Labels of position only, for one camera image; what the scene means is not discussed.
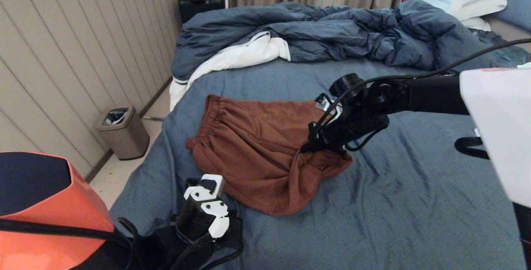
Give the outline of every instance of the black strap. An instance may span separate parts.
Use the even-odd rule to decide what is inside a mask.
[[[109,240],[116,242],[126,248],[131,245],[127,239],[121,234],[115,234],[106,231],[77,228],[74,226],[42,224],[28,221],[18,221],[11,219],[0,219],[0,231],[18,232],[27,234],[44,234],[44,235],[58,235],[58,236],[74,236],[84,238],[97,238],[101,240]]]
[[[474,149],[472,147],[483,145],[483,141],[480,137],[461,137],[455,141],[455,149],[465,155],[490,159],[487,151],[482,149]]]

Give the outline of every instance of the bed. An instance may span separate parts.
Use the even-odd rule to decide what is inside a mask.
[[[149,234],[155,228],[169,225],[171,215],[179,213],[185,202],[185,179],[202,175],[185,143],[197,133],[209,94],[234,100],[309,100],[326,92],[331,83],[348,73],[355,72],[364,79],[422,74],[501,42],[494,33],[469,32],[457,19],[419,0],[394,11],[363,11],[366,15],[359,13],[359,9],[352,13],[345,6],[322,8],[288,3],[273,7],[273,11],[286,9],[295,15],[307,14],[305,22],[351,12],[350,20],[371,34],[381,33],[370,25],[372,22],[381,26],[388,21],[387,17],[396,17],[401,12],[398,19],[405,20],[398,22],[401,30],[387,28],[387,32],[393,33],[387,36],[393,37],[395,47],[387,49],[385,55],[382,54],[385,49],[379,48],[385,44],[378,40],[378,45],[364,55],[344,51],[344,56],[341,53],[335,56],[335,49],[353,47],[352,39],[345,37],[364,33],[322,31],[327,36],[319,43],[308,37],[298,40],[290,35],[288,27],[279,25],[279,20],[271,16],[276,13],[267,11],[268,8],[207,12],[185,25],[176,53],[178,68],[174,68],[174,77],[182,83],[187,83],[191,72],[219,50],[245,43],[263,31],[285,39],[291,62],[277,58],[255,66],[228,68],[205,74],[189,85],[165,119],[146,160],[131,175],[112,207],[113,219],[127,217],[141,234]],[[264,21],[262,11],[269,21]],[[262,22],[263,27],[249,26],[253,16],[258,16],[254,20]],[[372,16],[372,21],[364,23],[367,20],[363,17],[367,16]],[[331,25],[328,29],[341,28],[330,20],[327,22]],[[410,29],[426,30],[425,35],[408,30],[406,22]],[[236,30],[248,28],[230,41],[231,36],[237,36],[231,32],[230,24],[233,27],[237,24]],[[434,32],[439,36],[430,36]],[[336,40],[341,37],[343,43]],[[317,48],[304,51],[308,47]],[[299,62],[301,58],[308,62]],[[511,47],[453,72],[516,66],[530,60],[529,53]],[[390,115],[389,119],[389,128],[353,153],[353,164],[347,170],[323,180],[313,200],[294,215],[266,215],[224,195],[223,200],[244,219],[245,250],[239,258],[218,268],[525,269],[512,204],[504,195],[493,167],[489,161],[465,156],[453,147],[456,139],[473,136],[471,118],[402,112]],[[227,253],[222,251],[213,258]]]

